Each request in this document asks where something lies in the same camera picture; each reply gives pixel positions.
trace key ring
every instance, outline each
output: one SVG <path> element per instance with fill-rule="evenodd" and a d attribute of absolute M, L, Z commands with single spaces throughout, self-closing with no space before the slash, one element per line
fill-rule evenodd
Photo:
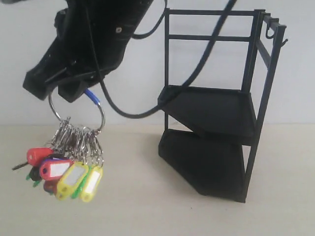
<path fill-rule="evenodd" d="M 54 104 L 53 104 L 53 100 L 52 100 L 52 93 L 53 91 L 51 91 L 48 94 L 48 102 L 49 102 L 49 106 L 52 110 L 52 112 L 54 113 L 54 115 L 57 117 L 57 119 L 59 121 L 62 121 L 62 118 L 60 117 L 60 115 L 58 114 L 58 112 L 56 111 Z M 98 107 L 100 114 L 101 114 L 101 118 L 102 118 L 102 122 L 101 125 L 98 129 L 93 130 L 92 132 L 95 133 L 96 135 L 100 134 L 101 130 L 103 129 L 103 127 L 105 126 L 105 113 L 104 110 L 100 104 L 99 99 L 94 95 L 94 93 L 92 93 L 89 89 L 86 89 L 84 91 L 84 94 Z"/>

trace table surface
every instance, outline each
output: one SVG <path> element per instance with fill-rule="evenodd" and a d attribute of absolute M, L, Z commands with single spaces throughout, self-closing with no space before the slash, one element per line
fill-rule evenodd
<path fill-rule="evenodd" d="M 11 171 L 55 126 L 0 129 L 1 236 L 313 236 L 315 125 L 265 125 L 245 204 L 198 195 L 158 156 L 161 126 L 107 126 L 90 203 L 58 201 Z"/>

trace shelf tier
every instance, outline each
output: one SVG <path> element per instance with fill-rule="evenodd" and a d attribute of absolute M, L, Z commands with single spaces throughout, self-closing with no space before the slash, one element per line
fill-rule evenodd
<path fill-rule="evenodd" d="M 193 132 L 168 129 L 158 153 L 199 194 L 241 200 L 245 168 L 242 146 L 204 140 Z"/>
<path fill-rule="evenodd" d="M 179 86 L 164 87 L 158 102 Z M 256 116 L 250 93 L 240 90 L 188 87 L 162 109 L 200 137 L 251 146 Z"/>

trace black metal rack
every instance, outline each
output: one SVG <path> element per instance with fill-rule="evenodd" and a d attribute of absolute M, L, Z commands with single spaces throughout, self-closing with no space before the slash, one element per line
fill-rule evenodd
<path fill-rule="evenodd" d="M 221 15 L 217 10 L 173 10 L 165 14 L 165 87 L 158 101 L 167 99 L 178 87 L 169 84 L 169 41 L 210 40 L 208 35 L 170 34 L 170 15 Z M 244 203 L 252 175 L 259 138 L 275 76 L 285 25 L 265 10 L 232 11 L 231 16 L 252 16 L 249 37 L 219 36 L 218 41 L 248 42 L 248 53 L 241 89 L 188 87 L 168 103 L 165 130 L 158 152 L 195 190 L 202 195 L 228 198 Z M 262 26 L 267 24 L 266 37 L 273 39 L 268 53 L 260 40 Z M 265 86 L 256 116 L 252 103 L 251 85 L 258 52 L 267 67 Z M 189 128 L 189 131 L 170 129 L 169 116 Z M 242 146 L 250 146 L 245 169 Z"/>

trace metal frame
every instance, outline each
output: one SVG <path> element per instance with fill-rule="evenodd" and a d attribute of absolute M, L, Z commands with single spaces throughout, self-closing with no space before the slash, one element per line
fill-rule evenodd
<path fill-rule="evenodd" d="M 170 15 L 221 15 L 223 11 L 218 10 L 175 10 L 166 9 L 165 12 L 165 86 L 169 85 L 169 41 L 170 40 L 211 40 L 211 35 L 186 35 L 186 34 L 170 34 L 169 21 Z M 243 192 L 240 196 L 240 201 L 245 202 L 250 179 L 252 176 L 252 169 L 255 161 L 255 156 L 258 148 L 260 134 L 267 110 L 268 100 L 271 92 L 273 79 L 276 72 L 276 67 L 279 59 L 281 47 L 287 42 L 284 40 L 284 32 L 286 29 L 285 25 L 279 24 L 278 18 L 272 18 L 270 13 L 266 13 L 265 10 L 254 10 L 254 11 L 231 11 L 230 16 L 253 16 L 252 29 L 249 37 L 239 36 L 219 36 L 218 41 L 234 41 L 234 42 L 248 42 L 248 53 L 246 58 L 244 76 L 242 81 L 242 92 L 250 93 L 252 85 L 252 77 L 255 68 L 255 62 L 257 54 L 261 55 L 263 61 L 267 67 L 267 76 L 265 80 L 265 86 L 261 98 L 261 103 L 258 110 L 257 119 L 255 119 L 255 133 L 252 138 L 252 145 L 248 164 L 245 172 L 245 180 L 243 186 Z M 271 54 L 268 53 L 267 49 L 260 40 L 261 31 L 263 24 L 267 24 L 267 31 L 265 36 L 268 39 L 273 39 L 273 49 Z M 269 36 L 269 30 L 273 30 L 274 34 Z M 165 131 L 168 130 L 168 115 L 165 113 Z"/>

